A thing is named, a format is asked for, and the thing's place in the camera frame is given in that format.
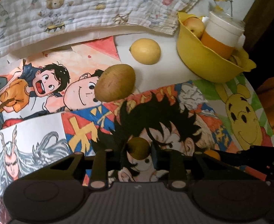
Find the small brown kiwi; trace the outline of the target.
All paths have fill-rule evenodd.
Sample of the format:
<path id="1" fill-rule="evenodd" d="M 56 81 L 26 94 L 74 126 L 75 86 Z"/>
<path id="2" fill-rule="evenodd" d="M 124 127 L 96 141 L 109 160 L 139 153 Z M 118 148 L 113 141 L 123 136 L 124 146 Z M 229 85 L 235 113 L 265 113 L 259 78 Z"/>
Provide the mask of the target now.
<path id="1" fill-rule="evenodd" d="M 131 138 L 127 142 L 127 153 L 136 160 L 144 160 L 150 155 L 150 144 L 140 137 Z"/>

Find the yellow lemon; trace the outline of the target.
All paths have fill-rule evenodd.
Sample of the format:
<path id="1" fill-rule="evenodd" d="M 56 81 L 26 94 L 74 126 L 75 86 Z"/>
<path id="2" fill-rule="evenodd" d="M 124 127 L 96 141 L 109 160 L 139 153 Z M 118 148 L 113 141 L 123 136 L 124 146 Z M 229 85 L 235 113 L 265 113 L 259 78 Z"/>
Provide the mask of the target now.
<path id="1" fill-rule="evenodd" d="M 129 48 L 133 58 L 141 64 L 156 64 L 161 57 L 161 48 L 153 39 L 140 38 L 134 41 Z"/>

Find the orange tangerine on poster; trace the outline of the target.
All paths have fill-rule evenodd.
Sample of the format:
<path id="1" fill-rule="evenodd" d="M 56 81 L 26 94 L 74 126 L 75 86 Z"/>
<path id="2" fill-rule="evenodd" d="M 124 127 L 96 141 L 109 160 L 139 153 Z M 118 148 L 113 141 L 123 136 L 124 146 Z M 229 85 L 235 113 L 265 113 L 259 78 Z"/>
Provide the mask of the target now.
<path id="1" fill-rule="evenodd" d="M 214 151 L 214 150 L 206 150 L 204 152 L 204 154 L 214 158 L 214 159 L 217 159 L 217 160 L 220 160 L 220 155 L 218 152 Z"/>

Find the anime posters mat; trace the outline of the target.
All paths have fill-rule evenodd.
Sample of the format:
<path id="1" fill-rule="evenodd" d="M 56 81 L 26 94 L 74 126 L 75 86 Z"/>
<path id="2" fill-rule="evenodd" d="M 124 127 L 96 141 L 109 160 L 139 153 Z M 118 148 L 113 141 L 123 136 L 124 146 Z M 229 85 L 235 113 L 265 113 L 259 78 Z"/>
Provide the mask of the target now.
<path id="1" fill-rule="evenodd" d="M 97 101 L 94 87 L 119 63 L 110 36 L 37 54 L 0 75 L 0 197 L 13 180 L 67 153 L 94 153 L 97 129 L 112 130 L 121 106 Z M 0 206 L 0 223 L 8 219 Z"/>

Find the rear brown kiwi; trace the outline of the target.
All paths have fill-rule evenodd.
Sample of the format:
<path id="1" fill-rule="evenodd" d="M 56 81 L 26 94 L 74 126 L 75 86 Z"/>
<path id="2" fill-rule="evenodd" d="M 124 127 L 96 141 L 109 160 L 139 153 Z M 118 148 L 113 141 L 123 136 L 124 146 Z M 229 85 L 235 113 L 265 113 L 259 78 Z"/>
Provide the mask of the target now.
<path id="1" fill-rule="evenodd" d="M 131 95 L 135 88 L 136 74 L 127 64 L 108 67 L 96 83 L 95 98 L 101 102 L 112 102 Z"/>

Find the yellow plastic bowl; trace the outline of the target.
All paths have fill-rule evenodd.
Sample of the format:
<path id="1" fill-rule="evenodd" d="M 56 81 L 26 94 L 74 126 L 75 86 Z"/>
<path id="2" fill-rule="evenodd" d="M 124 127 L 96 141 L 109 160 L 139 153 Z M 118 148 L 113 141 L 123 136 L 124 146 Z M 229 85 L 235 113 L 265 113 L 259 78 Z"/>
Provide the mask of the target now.
<path id="1" fill-rule="evenodd" d="M 243 48 L 233 51 L 233 60 L 230 61 L 204 46 L 200 39 L 182 23 L 196 15 L 185 12 L 178 12 L 177 15 L 179 22 L 177 52 L 194 74 L 213 83 L 226 83 L 240 73 L 250 72 L 256 68 L 255 62 L 249 59 L 248 53 Z"/>

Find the white orange cup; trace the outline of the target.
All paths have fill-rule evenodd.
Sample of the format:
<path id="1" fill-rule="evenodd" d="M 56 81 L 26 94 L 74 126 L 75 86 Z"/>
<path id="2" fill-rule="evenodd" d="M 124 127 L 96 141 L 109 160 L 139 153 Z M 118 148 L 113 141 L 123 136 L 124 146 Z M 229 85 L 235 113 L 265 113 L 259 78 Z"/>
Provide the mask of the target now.
<path id="1" fill-rule="evenodd" d="M 219 11 L 209 12 L 201 43 L 224 59 L 244 44 L 245 22 Z"/>

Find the yellow apple in bowl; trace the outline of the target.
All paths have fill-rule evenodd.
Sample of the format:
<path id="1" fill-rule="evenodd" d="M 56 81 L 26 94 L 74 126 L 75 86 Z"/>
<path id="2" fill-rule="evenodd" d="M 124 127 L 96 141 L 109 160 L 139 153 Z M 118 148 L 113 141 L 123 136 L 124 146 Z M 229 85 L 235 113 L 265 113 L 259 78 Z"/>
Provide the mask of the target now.
<path id="1" fill-rule="evenodd" d="M 189 17 L 189 18 L 185 19 L 182 23 L 198 39 L 200 39 L 202 37 L 203 32 L 205 30 L 205 25 L 201 19 L 199 19 L 197 17 Z"/>

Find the white patterned quilt right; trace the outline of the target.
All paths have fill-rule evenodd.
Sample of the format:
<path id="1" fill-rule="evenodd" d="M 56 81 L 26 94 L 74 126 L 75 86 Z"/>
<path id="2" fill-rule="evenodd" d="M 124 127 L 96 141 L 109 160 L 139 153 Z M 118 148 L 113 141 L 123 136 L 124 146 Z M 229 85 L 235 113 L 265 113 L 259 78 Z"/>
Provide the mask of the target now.
<path id="1" fill-rule="evenodd" d="M 62 33 L 139 25 L 173 34 L 199 0 L 0 0 L 0 58 Z"/>

